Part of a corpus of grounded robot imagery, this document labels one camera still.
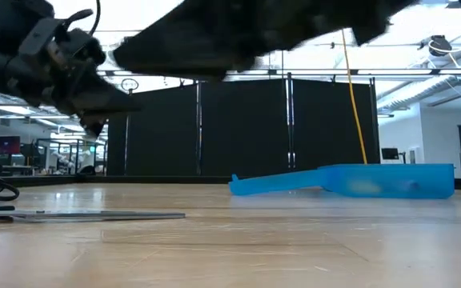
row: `pipe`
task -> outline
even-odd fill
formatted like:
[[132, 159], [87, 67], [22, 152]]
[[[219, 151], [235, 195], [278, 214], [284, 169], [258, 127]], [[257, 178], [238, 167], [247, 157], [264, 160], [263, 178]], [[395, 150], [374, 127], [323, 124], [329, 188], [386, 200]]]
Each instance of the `pipe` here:
[[[450, 64], [441, 69], [446, 68], [455, 66]], [[448, 90], [459, 83], [461, 77], [457, 75], [440, 75], [426, 81], [413, 82], [379, 99], [377, 107], [379, 110], [396, 110]]]

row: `black partition wall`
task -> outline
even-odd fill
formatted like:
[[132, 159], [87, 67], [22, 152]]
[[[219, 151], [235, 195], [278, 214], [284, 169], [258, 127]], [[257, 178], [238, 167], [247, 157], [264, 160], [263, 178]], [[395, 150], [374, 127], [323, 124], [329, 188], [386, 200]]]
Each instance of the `black partition wall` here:
[[[348, 83], [293, 80], [295, 169], [362, 163]], [[353, 85], [367, 161], [380, 163], [378, 120], [370, 85]]]
[[134, 94], [143, 109], [129, 117], [126, 174], [197, 175], [197, 87]]
[[288, 171], [285, 81], [204, 83], [203, 176], [263, 176]]
[[[378, 163], [374, 85], [354, 91]], [[346, 83], [199, 83], [133, 97], [143, 110], [109, 121], [109, 175], [254, 177], [363, 161]]]

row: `wooden table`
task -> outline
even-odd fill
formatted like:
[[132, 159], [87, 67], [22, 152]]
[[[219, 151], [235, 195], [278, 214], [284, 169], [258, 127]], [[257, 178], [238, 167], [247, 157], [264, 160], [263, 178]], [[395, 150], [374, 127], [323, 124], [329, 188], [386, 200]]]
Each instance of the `wooden table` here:
[[461, 287], [461, 193], [232, 198], [226, 186], [90, 184], [23, 189], [16, 205], [187, 218], [0, 224], [0, 287]]

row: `blue plastic dustpan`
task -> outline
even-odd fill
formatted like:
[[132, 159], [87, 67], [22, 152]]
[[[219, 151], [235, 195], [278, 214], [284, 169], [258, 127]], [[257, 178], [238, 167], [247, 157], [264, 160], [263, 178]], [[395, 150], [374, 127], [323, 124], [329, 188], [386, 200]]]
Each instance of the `blue plastic dustpan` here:
[[317, 170], [239, 180], [232, 175], [234, 195], [322, 187], [361, 198], [449, 198], [455, 192], [452, 164], [334, 165]]

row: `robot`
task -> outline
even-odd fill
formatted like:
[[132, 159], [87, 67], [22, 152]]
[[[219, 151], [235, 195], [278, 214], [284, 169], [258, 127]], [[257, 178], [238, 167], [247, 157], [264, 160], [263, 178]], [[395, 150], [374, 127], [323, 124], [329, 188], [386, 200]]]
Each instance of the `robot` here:
[[254, 67], [258, 56], [350, 27], [362, 45], [383, 34], [388, 18], [415, 0], [185, 0], [106, 55], [91, 31], [70, 29], [92, 15], [54, 17], [46, 0], [0, 0], [0, 93], [31, 106], [77, 115], [97, 137], [107, 119], [139, 105], [97, 74], [109, 57], [137, 74], [222, 81]]

